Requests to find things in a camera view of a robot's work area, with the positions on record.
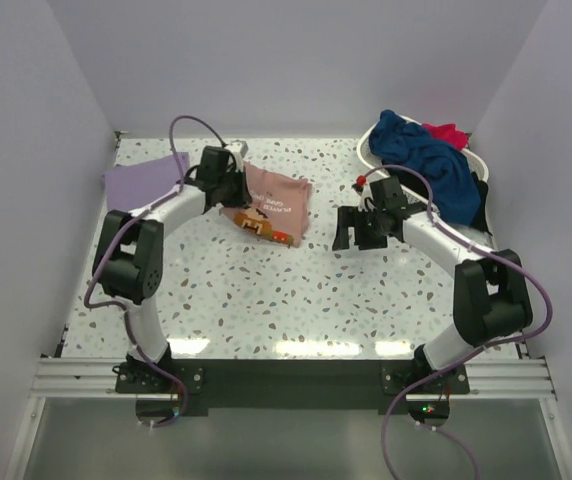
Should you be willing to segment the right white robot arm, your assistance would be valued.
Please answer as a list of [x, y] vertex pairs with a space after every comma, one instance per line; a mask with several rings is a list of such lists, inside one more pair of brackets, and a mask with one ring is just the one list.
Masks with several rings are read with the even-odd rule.
[[451, 325], [413, 354], [411, 379], [418, 390], [435, 392], [447, 380], [447, 367], [531, 325], [531, 302], [515, 252], [472, 244], [428, 204], [410, 203], [395, 176], [373, 181], [360, 176], [353, 188], [360, 203], [338, 209], [334, 251], [351, 244], [383, 249], [394, 238], [428, 255], [453, 279]]

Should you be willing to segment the pink t shirt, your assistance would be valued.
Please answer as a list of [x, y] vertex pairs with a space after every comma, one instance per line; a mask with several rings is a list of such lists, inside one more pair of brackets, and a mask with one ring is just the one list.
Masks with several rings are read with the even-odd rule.
[[265, 240], [298, 247], [308, 228], [312, 184], [245, 163], [252, 201], [245, 208], [220, 209], [237, 227]]

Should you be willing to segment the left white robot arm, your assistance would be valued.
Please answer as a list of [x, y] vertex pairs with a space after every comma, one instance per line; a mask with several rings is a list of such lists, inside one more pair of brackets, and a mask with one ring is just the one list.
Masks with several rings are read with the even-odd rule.
[[244, 166], [247, 151], [243, 140], [207, 146], [200, 163], [182, 173], [163, 195], [130, 211], [110, 210], [104, 218], [84, 304], [123, 311], [128, 356], [142, 363], [137, 378], [151, 392], [166, 390], [173, 380], [171, 347], [156, 305], [165, 239], [214, 207], [251, 203]]

